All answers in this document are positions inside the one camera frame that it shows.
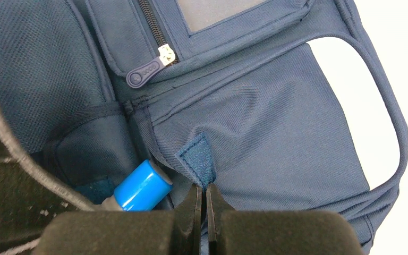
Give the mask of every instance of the elastic pocket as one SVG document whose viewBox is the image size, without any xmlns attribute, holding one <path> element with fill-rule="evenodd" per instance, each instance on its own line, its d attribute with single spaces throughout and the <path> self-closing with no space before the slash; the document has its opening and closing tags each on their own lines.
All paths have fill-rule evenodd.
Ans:
<svg viewBox="0 0 408 255">
<path fill-rule="evenodd" d="M 372 243 L 373 240 L 373 230 L 367 216 L 350 220 L 349 223 L 356 230 L 362 248 L 371 247 L 370 243 Z"/>
<path fill-rule="evenodd" d="M 90 107 L 64 120 L 52 132 L 44 160 L 49 171 L 74 188 L 106 179 L 119 184 L 140 163 L 118 103 Z"/>
</svg>

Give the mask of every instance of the grey foam edge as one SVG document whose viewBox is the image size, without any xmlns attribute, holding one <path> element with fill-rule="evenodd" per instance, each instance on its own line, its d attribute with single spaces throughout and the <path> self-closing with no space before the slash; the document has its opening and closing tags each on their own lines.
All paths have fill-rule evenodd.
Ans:
<svg viewBox="0 0 408 255">
<path fill-rule="evenodd" d="M 80 210 L 95 211 L 96 206 L 59 179 L 37 165 L 13 135 L 0 108 L 0 140 L 21 168 L 42 186 Z"/>
</svg>

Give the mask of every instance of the zipper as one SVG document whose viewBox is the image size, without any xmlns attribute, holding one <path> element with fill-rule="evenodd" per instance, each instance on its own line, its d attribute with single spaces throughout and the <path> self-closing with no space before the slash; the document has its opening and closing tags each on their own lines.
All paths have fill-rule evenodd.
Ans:
<svg viewBox="0 0 408 255">
<path fill-rule="evenodd" d="M 160 56 L 151 60 L 147 64 L 130 71 L 126 76 L 126 82 L 129 87 L 138 89 L 145 85 L 154 75 L 160 72 L 168 65 L 173 65 L 178 62 L 176 54 L 166 43 L 165 36 L 160 29 L 156 16 L 149 4 L 148 0 L 138 0 L 138 3 L 143 12 L 144 18 L 148 22 L 154 39 L 156 40 Z"/>
</svg>

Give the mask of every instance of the black foam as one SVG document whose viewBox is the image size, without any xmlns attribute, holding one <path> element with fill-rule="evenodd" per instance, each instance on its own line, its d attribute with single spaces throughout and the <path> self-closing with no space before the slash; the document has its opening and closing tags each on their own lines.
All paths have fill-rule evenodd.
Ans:
<svg viewBox="0 0 408 255">
<path fill-rule="evenodd" d="M 226 211 L 217 254 L 363 255 L 340 215 L 325 211 Z"/>
<path fill-rule="evenodd" d="M 32 254 L 170 254 L 173 211 L 67 212 L 45 229 Z"/>
<path fill-rule="evenodd" d="M 75 207 L 30 177 L 0 141 L 0 252 L 38 238 L 68 210 Z"/>
</svg>

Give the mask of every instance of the zipper teeth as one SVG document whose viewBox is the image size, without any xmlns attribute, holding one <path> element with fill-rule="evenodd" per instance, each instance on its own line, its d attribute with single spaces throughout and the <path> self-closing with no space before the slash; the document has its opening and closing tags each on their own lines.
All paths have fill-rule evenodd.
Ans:
<svg viewBox="0 0 408 255">
<path fill-rule="evenodd" d="M 165 36 L 160 29 L 159 23 L 157 22 L 156 16 L 154 15 L 154 11 L 152 11 L 151 5 L 149 4 L 148 0 L 138 0 L 138 4 L 141 7 L 141 11 L 143 12 L 144 18 L 148 22 L 149 29 L 151 30 L 154 39 L 156 40 L 157 47 L 166 44 Z M 171 63 L 176 64 L 178 62 L 177 58 Z"/>
</svg>

